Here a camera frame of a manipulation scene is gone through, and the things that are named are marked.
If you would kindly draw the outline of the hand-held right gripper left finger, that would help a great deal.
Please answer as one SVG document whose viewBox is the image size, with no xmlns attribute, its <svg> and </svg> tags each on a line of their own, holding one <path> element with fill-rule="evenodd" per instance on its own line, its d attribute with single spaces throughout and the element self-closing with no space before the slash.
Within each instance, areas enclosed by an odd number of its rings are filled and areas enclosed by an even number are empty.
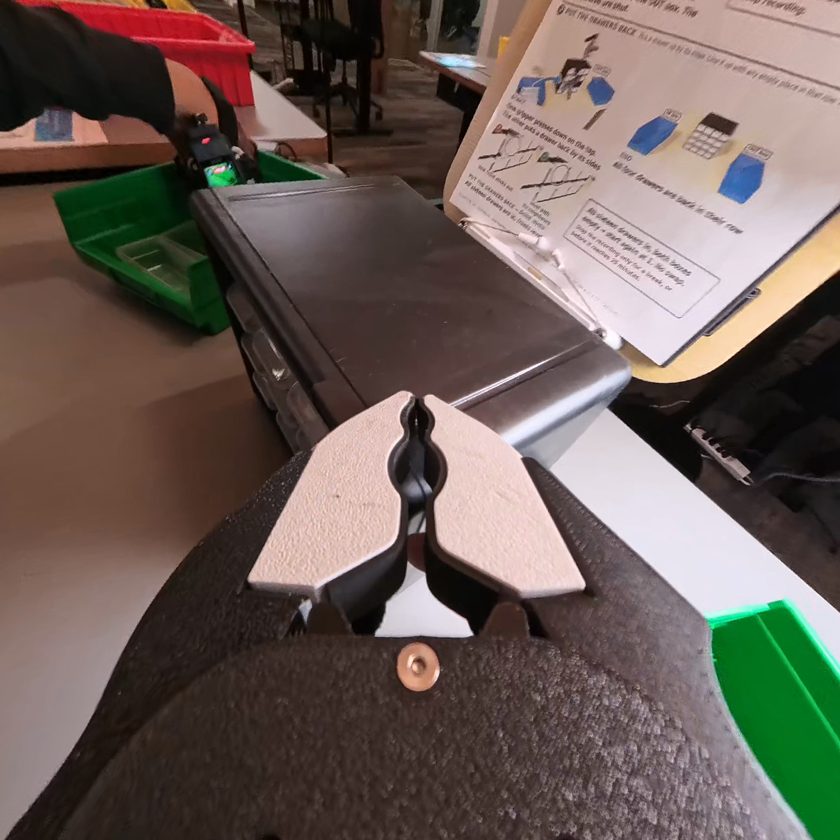
<svg viewBox="0 0 840 840">
<path fill-rule="evenodd" d="M 312 602 L 382 602 L 396 591 L 407 530 L 396 461 L 414 403 L 397 392 L 314 446 L 248 573 L 252 589 Z"/>
</svg>

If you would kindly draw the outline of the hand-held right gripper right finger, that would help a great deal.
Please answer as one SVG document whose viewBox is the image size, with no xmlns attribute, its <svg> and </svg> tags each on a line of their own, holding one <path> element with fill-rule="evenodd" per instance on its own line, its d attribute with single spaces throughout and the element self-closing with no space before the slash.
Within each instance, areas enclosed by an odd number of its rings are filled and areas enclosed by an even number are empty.
<svg viewBox="0 0 840 840">
<path fill-rule="evenodd" d="M 585 579 L 523 457 L 475 418 L 425 395 L 427 525 L 438 556 L 519 600 L 582 592 Z"/>
</svg>

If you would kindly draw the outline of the green plastic storage bin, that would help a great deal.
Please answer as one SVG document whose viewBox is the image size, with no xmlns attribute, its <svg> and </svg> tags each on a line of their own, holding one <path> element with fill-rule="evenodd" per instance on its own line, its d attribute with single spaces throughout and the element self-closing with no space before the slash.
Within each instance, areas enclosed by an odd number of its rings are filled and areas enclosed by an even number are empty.
<svg viewBox="0 0 840 840">
<path fill-rule="evenodd" d="M 216 335 L 229 326 L 225 291 L 218 285 L 193 218 L 191 194 L 176 163 L 169 163 L 66 189 L 55 195 L 55 204 L 82 262 L 153 308 L 201 333 Z M 116 256 L 118 247 L 183 223 L 196 226 L 206 252 L 190 272 L 188 293 L 169 288 Z"/>
<path fill-rule="evenodd" d="M 839 838 L 838 663 L 786 600 L 710 616 L 731 715 L 815 839 Z"/>
</svg>

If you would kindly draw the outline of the black drawer cabinet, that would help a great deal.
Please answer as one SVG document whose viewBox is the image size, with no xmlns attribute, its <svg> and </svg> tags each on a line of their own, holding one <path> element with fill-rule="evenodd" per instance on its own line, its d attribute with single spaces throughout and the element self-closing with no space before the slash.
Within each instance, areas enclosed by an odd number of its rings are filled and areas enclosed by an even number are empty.
<svg viewBox="0 0 840 840">
<path fill-rule="evenodd" d="M 194 192 L 222 291 L 239 285 L 328 432 L 433 395 L 549 468 L 629 363 L 394 176 Z"/>
</svg>

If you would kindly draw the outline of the person's left forearm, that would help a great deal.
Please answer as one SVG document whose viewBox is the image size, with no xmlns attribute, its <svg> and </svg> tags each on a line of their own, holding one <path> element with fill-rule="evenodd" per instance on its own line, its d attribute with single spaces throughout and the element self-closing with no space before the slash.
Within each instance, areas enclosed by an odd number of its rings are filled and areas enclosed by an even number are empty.
<svg viewBox="0 0 840 840">
<path fill-rule="evenodd" d="M 57 7 L 1 2 L 1 131 L 47 109 L 84 119 L 137 119 L 158 133 L 175 121 L 164 55 L 92 28 Z"/>
</svg>

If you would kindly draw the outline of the grey desk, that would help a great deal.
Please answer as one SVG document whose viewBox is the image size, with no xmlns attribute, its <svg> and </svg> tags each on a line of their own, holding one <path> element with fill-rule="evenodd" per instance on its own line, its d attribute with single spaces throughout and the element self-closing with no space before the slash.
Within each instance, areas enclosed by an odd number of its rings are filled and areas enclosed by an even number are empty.
<svg viewBox="0 0 840 840">
<path fill-rule="evenodd" d="M 84 266 L 59 185 L 2 186 L 1 820 L 90 720 L 148 604 L 288 454 L 229 333 L 197 338 Z M 838 661 L 838 557 L 788 554 L 609 412 L 552 468 L 708 616 L 786 600 Z"/>
</svg>

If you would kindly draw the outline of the person's left hand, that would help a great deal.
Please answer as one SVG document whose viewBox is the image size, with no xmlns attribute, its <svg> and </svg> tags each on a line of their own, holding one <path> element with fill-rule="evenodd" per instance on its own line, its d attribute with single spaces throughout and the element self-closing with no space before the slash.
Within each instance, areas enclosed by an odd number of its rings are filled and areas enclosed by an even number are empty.
<svg viewBox="0 0 840 840">
<path fill-rule="evenodd" d="M 216 102 L 204 80 L 171 59 L 166 59 L 165 65 L 171 81 L 175 120 L 203 115 L 209 123 L 218 124 Z"/>
</svg>

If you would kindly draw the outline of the red plastic bin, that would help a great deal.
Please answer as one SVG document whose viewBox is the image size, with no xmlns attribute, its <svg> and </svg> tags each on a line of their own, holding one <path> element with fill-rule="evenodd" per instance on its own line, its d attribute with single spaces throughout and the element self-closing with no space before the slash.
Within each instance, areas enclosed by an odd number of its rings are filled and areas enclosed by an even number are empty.
<svg viewBox="0 0 840 840">
<path fill-rule="evenodd" d="M 255 105 L 250 57 L 256 46 L 213 17 L 119 3 L 23 1 L 22 5 L 56 7 L 103 32 L 155 46 L 165 58 L 209 79 L 234 106 Z"/>
</svg>

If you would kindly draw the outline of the grid of clear drawers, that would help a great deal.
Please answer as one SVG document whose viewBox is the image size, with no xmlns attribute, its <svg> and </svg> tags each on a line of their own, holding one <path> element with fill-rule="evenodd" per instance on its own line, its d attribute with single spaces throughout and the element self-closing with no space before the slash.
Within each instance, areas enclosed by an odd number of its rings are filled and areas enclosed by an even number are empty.
<svg viewBox="0 0 840 840">
<path fill-rule="evenodd" d="M 327 435 L 326 423 L 261 320 L 255 303 L 235 283 L 225 291 L 225 301 L 256 396 L 293 452 L 310 449 Z"/>
</svg>

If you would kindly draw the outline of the black office chair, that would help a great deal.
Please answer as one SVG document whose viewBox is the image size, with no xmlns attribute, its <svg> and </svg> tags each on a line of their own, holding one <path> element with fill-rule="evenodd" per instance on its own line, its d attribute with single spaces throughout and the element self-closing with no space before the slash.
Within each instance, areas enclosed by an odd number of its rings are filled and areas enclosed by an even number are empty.
<svg viewBox="0 0 840 840">
<path fill-rule="evenodd" d="M 385 57 L 382 3 L 349 1 L 346 9 L 345 18 L 340 18 L 335 2 L 315 2 L 312 17 L 302 28 L 327 75 L 324 106 L 328 109 L 337 98 L 353 115 L 353 127 L 343 133 L 379 133 L 384 130 L 383 108 L 372 97 L 372 82 L 373 64 Z"/>
</svg>

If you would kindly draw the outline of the white power strip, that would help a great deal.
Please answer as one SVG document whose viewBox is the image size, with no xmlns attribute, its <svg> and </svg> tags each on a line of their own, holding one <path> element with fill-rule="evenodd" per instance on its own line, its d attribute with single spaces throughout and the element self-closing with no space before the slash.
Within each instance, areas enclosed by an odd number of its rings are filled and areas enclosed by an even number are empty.
<svg viewBox="0 0 840 840">
<path fill-rule="evenodd" d="M 731 478 L 746 487 L 755 487 L 753 471 L 756 454 L 737 436 L 723 431 L 711 423 L 702 423 L 698 418 L 689 420 L 683 429 L 700 448 L 704 457 L 722 468 Z"/>
</svg>

